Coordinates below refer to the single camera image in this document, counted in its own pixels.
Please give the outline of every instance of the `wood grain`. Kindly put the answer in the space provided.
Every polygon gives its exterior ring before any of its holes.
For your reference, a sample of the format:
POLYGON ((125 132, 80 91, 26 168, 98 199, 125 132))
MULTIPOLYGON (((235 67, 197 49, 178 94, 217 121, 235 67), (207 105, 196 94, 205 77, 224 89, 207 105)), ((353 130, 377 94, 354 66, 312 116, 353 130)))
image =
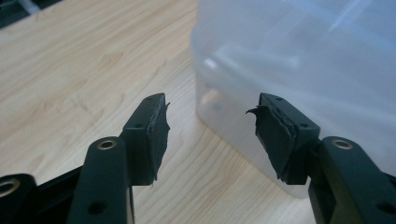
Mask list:
POLYGON ((196 1, 65 0, 0 31, 0 175, 41 184, 118 135, 147 95, 171 126, 159 180, 134 188, 137 223, 314 223, 194 112, 196 1))

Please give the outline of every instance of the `round hole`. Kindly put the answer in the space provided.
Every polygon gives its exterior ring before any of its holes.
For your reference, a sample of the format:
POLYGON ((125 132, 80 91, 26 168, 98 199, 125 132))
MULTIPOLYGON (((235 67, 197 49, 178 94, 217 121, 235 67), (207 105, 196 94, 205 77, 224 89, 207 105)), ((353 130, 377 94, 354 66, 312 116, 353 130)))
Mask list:
POLYGON ((350 143, 348 143, 347 141, 341 140, 341 139, 332 140, 332 144, 335 147, 339 147, 341 149, 352 149, 353 148, 353 146, 350 143))
POLYGON ((103 142, 100 142, 97 147, 99 149, 106 150, 113 148, 116 144, 117 142, 114 140, 105 140, 103 142))
POLYGON ((391 203, 380 203, 376 207, 385 213, 396 215, 396 207, 391 203))
POLYGON ((14 192, 20 184, 21 182, 17 179, 9 179, 0 183, 0 198, 14 192))
POLYGON ((88 207, 88 212, 91 215, 99 215, 102 214, 107 208, 107 203, 105 201, 98 201, 91 203, 91 205, 88 207))

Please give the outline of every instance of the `wooden table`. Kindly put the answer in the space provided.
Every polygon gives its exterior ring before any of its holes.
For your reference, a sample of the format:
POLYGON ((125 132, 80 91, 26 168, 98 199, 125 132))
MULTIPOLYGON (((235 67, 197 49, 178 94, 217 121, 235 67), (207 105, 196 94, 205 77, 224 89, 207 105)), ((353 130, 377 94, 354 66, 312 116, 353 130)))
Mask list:
POLYGON ((171 126, 159 180, 134 188, 137 223, 315 223, 194 113, 195 0, 65 0, 0 31, 0 176, 38 184, 80 166, 146 96, 171 126))

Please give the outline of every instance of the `clear storage bin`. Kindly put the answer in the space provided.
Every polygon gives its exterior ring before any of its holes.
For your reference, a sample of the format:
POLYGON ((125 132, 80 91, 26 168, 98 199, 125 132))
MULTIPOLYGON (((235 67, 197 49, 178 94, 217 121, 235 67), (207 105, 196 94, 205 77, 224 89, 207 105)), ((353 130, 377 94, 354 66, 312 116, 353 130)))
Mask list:
POLYGON ((396 175, 396 2, 200 0, 191 34, 199 117, 276 180, 245 112, 260 92, 360 144, 396 175))

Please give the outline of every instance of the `plastic container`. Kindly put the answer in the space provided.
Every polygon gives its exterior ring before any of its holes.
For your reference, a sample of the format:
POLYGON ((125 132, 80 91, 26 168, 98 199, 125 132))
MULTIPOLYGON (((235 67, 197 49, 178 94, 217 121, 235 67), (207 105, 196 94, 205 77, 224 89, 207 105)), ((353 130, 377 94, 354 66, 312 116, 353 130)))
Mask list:
POLYGON ((276 180, 245 112, 281 96, 321 128, 360 144, 396 175, 396 2, 200 0, 191 34, 196 110, 276 180))

